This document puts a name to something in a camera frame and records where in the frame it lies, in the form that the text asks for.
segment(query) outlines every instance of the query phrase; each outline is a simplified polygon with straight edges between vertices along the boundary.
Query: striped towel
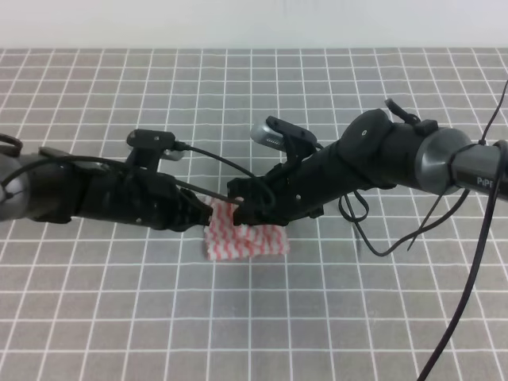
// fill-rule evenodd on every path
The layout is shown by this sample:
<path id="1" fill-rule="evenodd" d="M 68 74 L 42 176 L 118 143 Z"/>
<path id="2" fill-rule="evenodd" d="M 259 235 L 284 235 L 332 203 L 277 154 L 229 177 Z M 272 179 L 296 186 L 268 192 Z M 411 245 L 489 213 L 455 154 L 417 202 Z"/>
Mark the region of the striped towel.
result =
<path id="1" fill-rule="evenodd" d="M 250 256 L 286 255 L 289 241 L 286 230 L 276 225 L 233 225 L 236 205 L 206 197 L 214 209 L 210 226 L 205 227 L 209 260 L 234 260 Z"/>

